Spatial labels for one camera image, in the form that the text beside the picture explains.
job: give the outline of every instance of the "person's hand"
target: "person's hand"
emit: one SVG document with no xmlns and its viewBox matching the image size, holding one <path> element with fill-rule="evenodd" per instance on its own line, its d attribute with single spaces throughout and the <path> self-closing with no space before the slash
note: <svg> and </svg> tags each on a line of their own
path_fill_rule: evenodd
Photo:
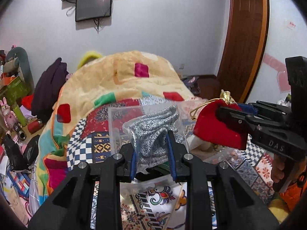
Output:
<svg viewBox="0 0 307 230">
<path fill-rule="evenodd" d="M 273 182 L 278 183 L 281 179 L 284 178 L 285 174 L 283 172 L 285 168 L 285 157 L 281 157 L 274 154 L 274 160 L 271 171 L 271 179 Z"/>
<path fill-rule="evenodd" d="M 285 157 L 281 157 L 281 156 L 274 154 L 274 160 L 273 160 L 272 171 L 271 171 L 271 179 L 275 183 L 278 183 L 285 176 L 285 174 L 283 172 L 283 170 L 285 168 L 285 160 L 286 160 Z M 305 170 L 306 161 L 307 161 L 307 159 L 304 159 L 302 162 L 300 162 L 299 171 L 294 176 L 293 182 L 296 182 L 299 175 Z"/>
</svg>

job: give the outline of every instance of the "door frame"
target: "door frame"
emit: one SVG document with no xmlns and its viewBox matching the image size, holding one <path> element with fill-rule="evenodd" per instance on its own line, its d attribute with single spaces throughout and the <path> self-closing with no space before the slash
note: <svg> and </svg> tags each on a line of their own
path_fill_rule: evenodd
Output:
<svg viewBox="0 0 307 230">
<path fill-rule="evenodd" d="M 228 30 L 227 30 L 223 56 L 222 56 L 220 68 L 217 74 L 217 78 L 219 78 L 223 63 L 225 62 L 225 57 L 227 56 L 227 47 L 228 47 L 229 40 L 230 40 L 230 31 L 231 31 L 232 15 L 233 15 L 233 1 L 234 0 L 230 0 Z M 268 31 L 269 31 L 269 18 L 270 18 L 270 0 L 262 0 L 262 26 L 261 26 L 261 32 L 260 32 L 259 45 L 258 45 L 258 49 L 256 52 L 254 64 L 251 70 L 251 74 L 248 78 L 247 84 L 244 88 L 244 91 L 239 101 L 237 101 L 238 103 L 245 103 L 245 101 L 247 100 L 253 88 L 255 80 L 257 78 L 257 74 L 259 72 L 260 65 L 262 63 L 264 51 L 265 51 L 266 44 L 267 44 L 267 36 L 268 36 Z"/>
</svg>

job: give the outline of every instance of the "metal screw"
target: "metal screw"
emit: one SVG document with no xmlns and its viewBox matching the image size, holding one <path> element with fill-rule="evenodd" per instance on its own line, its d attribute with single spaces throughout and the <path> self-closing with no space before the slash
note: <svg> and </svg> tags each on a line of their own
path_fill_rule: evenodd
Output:
<svg viewBox="0 0 307 230">
<path fill-rule="evenodd" d="M 220 163 L 220 167 L 221 167 L 222 169 L 227 169 L 227 168 L 229 167 L 229 165 L 228 165 L 228 163 L 226 163 L 226 162 L 221 162 L 221 163 Z"/>
<path fill-rule="evenodd" d="M 185 159 L 187 159 L 187 160 L 191 160 L 191 159 L 193 159 L 193 155 L 192 155 L 192 154 L 190 154 L 190 153 L 185 154 L 183 157 L 184 157 Z"/>
<path fill-rule="evenodd" d="M 80 169 L 84 169 L 84 168 L 86 168 L 86 166 L 87 166 L 87 162 L 80 162 L 80 163 L 78 163 L 78 167 Z"/>
<path fill-rule="evenodd" d="M 113 158 L 114 158 L 115 160 L 119 160 L 119 159 L 122 158 L 122 154 L 116 153 L 116 154 L 113 155 Z"/>
</svg>

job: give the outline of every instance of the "yellow fuzzy item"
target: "yellow fuzzy item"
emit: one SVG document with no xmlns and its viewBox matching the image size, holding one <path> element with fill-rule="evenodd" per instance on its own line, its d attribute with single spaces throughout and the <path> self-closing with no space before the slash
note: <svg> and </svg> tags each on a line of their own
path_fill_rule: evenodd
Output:
<svg viewBox="0 0 307 230">
<path fill-rule="evenodd" d="M 77 66 L 77 70 L 80 69 L 81 67 L 83 67 L 86 63 L 98 59 L 98 58 L 102 58 L 103 56 L 100 53 L 97 53 L 95 51 L 88 51 L 84 54 L 84 56 L 82 57 L 79 65 Z"/>
<path fill-rule="evenodd" d="M 269 210 L 274 214 L 279 223 L 282 223 L 290 212 L 287 205 L 281 199 L 272 200 Z"/>
</svg>

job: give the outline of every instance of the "black plastic bag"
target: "black plastic bag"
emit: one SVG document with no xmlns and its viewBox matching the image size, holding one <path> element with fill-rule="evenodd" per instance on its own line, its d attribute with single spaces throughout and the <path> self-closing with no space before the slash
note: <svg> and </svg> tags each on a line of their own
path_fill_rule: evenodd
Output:
<svg viewBox="0 0 307 230">
<path fill-rule="evenodd" d="M 5 151 L 10 161 L 11 171 L 23 171 L 28 169 L 28 165 L 23 159 L 20 152 L 18 144 L 14 142 L 9 134 L 2 139 L 2 144 L 4 144 Z"/>
<path fill-rule="evenodd" d="M 27 165 L 30 166 L 33 164 L 33 162 L 36 160 L 37 156 L 38 156 L 38 140 L 39 140 L 40 135 L 36 135 L 35 137 L 33 137 L 25 151 L 23 152 L 23 158 L 26 161 Z"/>
</svg>

